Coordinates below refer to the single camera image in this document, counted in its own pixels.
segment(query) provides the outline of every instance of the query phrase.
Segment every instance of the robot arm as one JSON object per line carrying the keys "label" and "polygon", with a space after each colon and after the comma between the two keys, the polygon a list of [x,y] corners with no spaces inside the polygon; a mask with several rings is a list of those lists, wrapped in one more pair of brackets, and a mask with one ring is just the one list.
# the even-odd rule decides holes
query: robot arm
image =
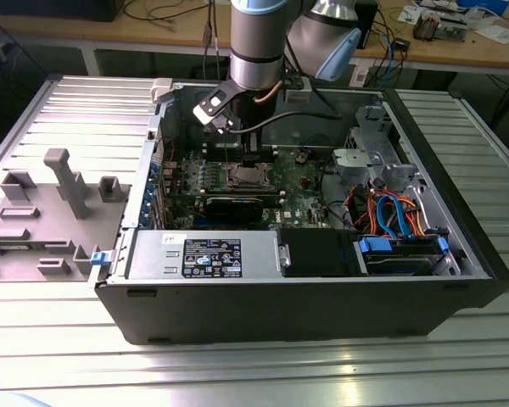
{"label": "robot arm", "polygon": [[302,72],[338,79],[361,37],[355,0],[232,0],[230,79],[194,108],[202,124],[223,133],[239,118],[258,125],[275,112],[288,37]]}

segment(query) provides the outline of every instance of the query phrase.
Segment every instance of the floor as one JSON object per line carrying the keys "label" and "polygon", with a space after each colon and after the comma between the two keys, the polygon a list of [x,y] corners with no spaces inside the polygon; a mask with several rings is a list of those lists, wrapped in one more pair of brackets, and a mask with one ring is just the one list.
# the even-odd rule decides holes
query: floor
{"label": "floor", "polygon": [[[72,48],[28,47],[27,51],[51,75],[85,75],[81,53]],[[16,47],[6,49],[7,62],[0,65],[0,142],[6,136],[44,78],[34,64]],[[122,51],[98,51],[98,60],[106,76],[173,77],[202,79],[201,57],[196,55],[149,54]],[[208,61],[207,76],[216,79],[215,67]],[[349,82],[349,69],[340,84]],[[399,83],[387,87],[411,88],[417,72],[405,70]],[[433,73],[434,80],[438,74]],[[485,120],[488,120],[503,93],[487,75],[459,74],[450,90],[460,92]],[[509,113],[497,129],[509,148]]]}

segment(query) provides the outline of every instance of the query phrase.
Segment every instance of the computer case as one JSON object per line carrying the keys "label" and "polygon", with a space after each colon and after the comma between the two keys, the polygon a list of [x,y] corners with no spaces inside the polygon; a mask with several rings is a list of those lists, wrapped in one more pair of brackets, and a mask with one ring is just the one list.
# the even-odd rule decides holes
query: computer case
{"label": "computer case", "polygon": [[125,0],[0,0],[0,14],[110,22]]}
{"label": "computer case", "polygon": [[355,11],[358,15],[358,28],[362,31],[362,36],[356,47],[357,49],[364,49],[366,47],[377,9],[377,0],[356,0]]}

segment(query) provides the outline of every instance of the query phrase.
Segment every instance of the table leg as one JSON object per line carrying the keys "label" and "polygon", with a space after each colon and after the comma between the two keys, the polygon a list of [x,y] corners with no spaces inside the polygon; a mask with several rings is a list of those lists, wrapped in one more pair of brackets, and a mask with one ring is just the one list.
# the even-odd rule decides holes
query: table leg
{"label": "table leg", "polygon": [[366,82],[367,74],[370,71],[370,68],[373,66],[375,59],[372,58],[362,58],[357,59],[355,63],[355,70],[353,70],[353,75],[350,77],[349,86],[350,87],[364,87],[364,82]]}
{"label": "table leg", "polygon": [[82,42],[79,49],[81,50],[83,60],[85,61],[87,74],[89,76],[101,76],[102,74],[100,73],[100,66],[96,59],[96,50],[94,49],[94,46],[90,42]]}

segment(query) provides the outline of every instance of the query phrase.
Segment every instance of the white sticker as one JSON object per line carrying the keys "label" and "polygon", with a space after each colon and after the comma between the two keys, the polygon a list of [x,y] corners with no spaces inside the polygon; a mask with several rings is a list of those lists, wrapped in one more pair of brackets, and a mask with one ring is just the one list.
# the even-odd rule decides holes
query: white sticker
{"label": "white sticker", "polygon": [[162,236],[162,244],[183,244],[187,235],[184,233],[165,233]]}

